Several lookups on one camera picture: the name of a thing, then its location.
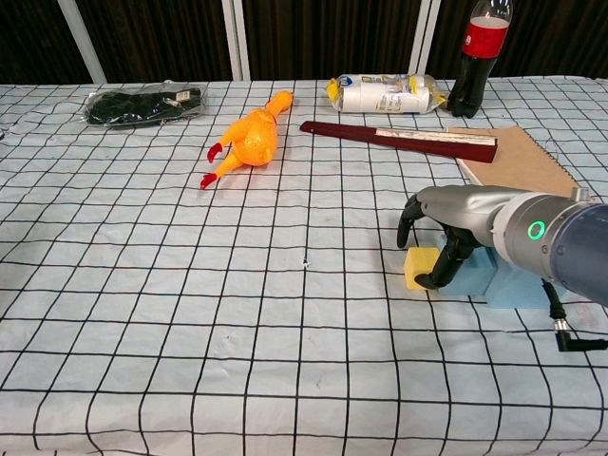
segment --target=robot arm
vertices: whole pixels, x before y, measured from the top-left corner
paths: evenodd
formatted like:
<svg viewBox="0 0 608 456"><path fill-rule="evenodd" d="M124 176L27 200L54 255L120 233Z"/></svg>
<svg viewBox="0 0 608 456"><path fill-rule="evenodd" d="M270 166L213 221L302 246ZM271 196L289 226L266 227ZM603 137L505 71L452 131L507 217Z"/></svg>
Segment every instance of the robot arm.
<svg viewBox="0 0 608 456"><path fill-rule="evenodd" d="M446 286L476 247L493 246L492 222L500 209L523 190L494 185L428 187L411 197L399 220L397 245L404 248L414 221L424 216L446 232L446 247L430 274L414 279L429 289Z"/></svg>
<svg viewBox="0 0 608 456"><path fill-rule="evenodd" d="M569 198L507 187L429 187L409 199L397 244L422 217L439 222L446 246L429 274L414 279L428 289L447 285L479 246L542 277L561 351L605 349L605 341L571 340L565 312L550 282L608 307L608 205L589 201L583 189Z"/></svg>

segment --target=black package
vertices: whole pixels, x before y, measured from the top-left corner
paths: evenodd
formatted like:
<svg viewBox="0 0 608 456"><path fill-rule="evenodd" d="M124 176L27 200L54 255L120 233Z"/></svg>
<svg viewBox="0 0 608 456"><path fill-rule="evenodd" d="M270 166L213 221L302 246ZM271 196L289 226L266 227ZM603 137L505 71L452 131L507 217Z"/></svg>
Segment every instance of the black package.
<svg viewBox="0 0 608 456"><path fill-rule="evenodd" d="M164 124L197 116L204 109L204 86L162 83L89 96L85 119L104 126Z"/></svg>

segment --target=black connector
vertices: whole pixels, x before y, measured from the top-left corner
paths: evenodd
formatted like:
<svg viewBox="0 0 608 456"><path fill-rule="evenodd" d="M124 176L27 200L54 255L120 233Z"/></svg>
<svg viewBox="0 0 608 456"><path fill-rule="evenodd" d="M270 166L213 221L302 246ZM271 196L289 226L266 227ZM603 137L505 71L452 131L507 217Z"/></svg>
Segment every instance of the black connector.
<svg viewBox="0 0 608 456"><path fill-rule="evenodd" d="M608 349L608 340L573 339L568 331L556 331L555 338L558 341L560 352L589 352L591 350Z"/></svg>
<svg viewBox="0 0 608 456"><path fill-rule="evenodd" d="M608 349L608 340L604 339L573 339L568 332L566 322L566 310L560 302L555 287L542 280L542 288L549 298L549 315L555 320L555 339L558 342L560 352L589 352L591 350Z"/></svg>

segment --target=table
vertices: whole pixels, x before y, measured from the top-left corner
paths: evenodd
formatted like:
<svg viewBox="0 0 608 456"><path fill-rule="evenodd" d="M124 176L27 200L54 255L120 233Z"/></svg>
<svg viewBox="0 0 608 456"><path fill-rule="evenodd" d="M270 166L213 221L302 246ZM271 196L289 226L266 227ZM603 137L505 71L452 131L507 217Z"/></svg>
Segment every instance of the table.
<svg viewBox="0 0 608 456"><path fill-rule="evenodd" d="M0 86L6 454L608 450L605 352L557 352L544 309L406 290L401 209L465 183L455 161L298 130L518 124L607 201L608 81L490 80L471 120L337 114L324 85L212 83L203 117L111 131L78 122L96 85ZM200 191L208 147L285 88L275 160Z"/></svg>

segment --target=plastic bag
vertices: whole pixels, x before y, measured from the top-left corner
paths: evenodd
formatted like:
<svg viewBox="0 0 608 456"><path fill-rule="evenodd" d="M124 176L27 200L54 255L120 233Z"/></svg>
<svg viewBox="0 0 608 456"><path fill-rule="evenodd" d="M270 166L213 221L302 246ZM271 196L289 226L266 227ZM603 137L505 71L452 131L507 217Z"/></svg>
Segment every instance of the plastic bag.
<svg viewBox="0 0 608 456"><path fill-rule="evenodd" d="M173 83L91 93L84 119L108 127L164 124L198 116L204 109L205 85Z"/></svg>
<svg viewBox="0 0 608 456"><path fill-rule="evenodd" d="M431 76L418 74L343 74L326 90L332 106L343 112L422 114L446 101Z"/></svg>

